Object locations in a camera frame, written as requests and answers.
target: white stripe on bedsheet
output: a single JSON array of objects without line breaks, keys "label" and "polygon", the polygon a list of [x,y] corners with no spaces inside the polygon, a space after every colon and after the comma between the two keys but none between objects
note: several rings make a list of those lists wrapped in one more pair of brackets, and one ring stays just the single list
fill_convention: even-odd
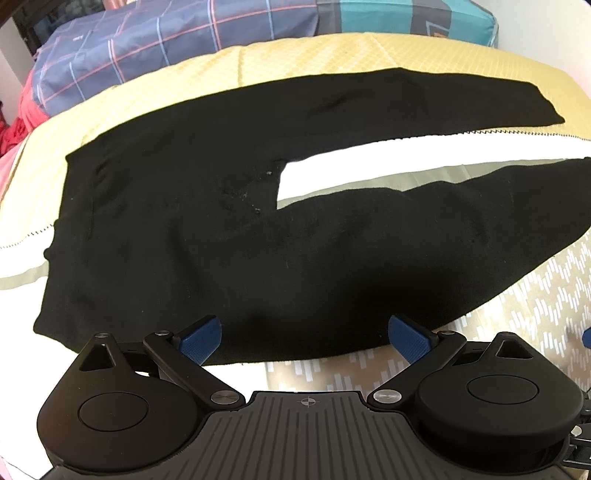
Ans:
[{"label": "white stripe on bedsheet", "polygon": [[51,245],[53,227],[26,237],[13,247],[0,248],[0,278],[20,275],[45,263],[43,252]]},{"label": "white stripe on bedsheet", "polygon": [[355,181],[439,167],[591,156],[591,141],[563,135],[471,132],[386,140],[287,164],[277,200]]}]

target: robotic arm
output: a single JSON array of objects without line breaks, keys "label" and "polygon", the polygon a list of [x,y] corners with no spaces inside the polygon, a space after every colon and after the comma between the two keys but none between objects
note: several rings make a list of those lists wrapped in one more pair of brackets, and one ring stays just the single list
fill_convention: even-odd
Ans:
[{"label": "robotic arm", "polygon": [[[207,317],[141,343],[98,333],[43,405],[43,480],[571,480],[591,470],[591,401],[514,333],[468,342],[392,317],[411,365],[358,392],[255,392],[200,365]],[[146,372],[148,376],[137,374]]]}]

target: circular cap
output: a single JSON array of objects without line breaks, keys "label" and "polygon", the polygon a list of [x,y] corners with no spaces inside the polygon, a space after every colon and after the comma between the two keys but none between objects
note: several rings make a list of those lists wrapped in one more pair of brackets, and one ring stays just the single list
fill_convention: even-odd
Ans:
[{"label": "circular cap", "polygon": [[550,448],[570,434],[582,404],[578,386],[545,358],[496,355],[428,375],[415,397],[426,434],[467,455]]},{"label": "circular cap", "polygon": [[499,405],[530,401],[538,394],[535,383],[513,375],[488,375],[468,383],[468,392],[478,400]]},{"label": "circular cap", "polygon": [[134,427],[148,414],[148,404],[137,395],[104,393],[88,399],[79,416],[87,427],[99,432],[119,432]]},{"label": "circular cap", "polygon": [[396,403],[402,400],[402,394],[396,390],[378,390],[374,393],[374,400],[380,403]]},{"label": "circular cap", "polygon": [[232,405],[240,400],[240,395],[232,390],[220,390],[212,395],[212,402],[218,405]]}]

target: pink fabric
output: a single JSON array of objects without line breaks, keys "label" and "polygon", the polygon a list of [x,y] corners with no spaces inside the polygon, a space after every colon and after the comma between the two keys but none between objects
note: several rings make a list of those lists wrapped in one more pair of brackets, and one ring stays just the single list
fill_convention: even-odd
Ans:
[{"label": "pink fabric", "polygon": [[33,71],[29,73],[25,86],[22,88],[21,97],[18,101],[18,116],[30,133],[35,130],[43,122],[46,122],[49,117],[39,108],[33,100]]},{"label": "pink fabric", "polygon": [[4,464],[4,460],[2,460],[2,457],[0,457],[0,478],[2,478],[3,480],[12,480],[10,478],[10,473],[8,473],[6,465]]},{"label": "pink fabric", "polygon": [[8,151],[6,155],[0,157],[0,202],[4,197],[4,192],[6,191],[6,187],[8,185],[8,178],[10,176],[12,164],[17,157],[18,149],[20,147],[21,144],[15,145]]},{"label": "pink fabric", "polygon": [[18,101],[18,117],[10,127],[4,122],[0,111],[0,202],[4,197],[12,164],[22,141],[36,127],[49,119],[33,101],[32,78],[33,71],[29,74]]}]

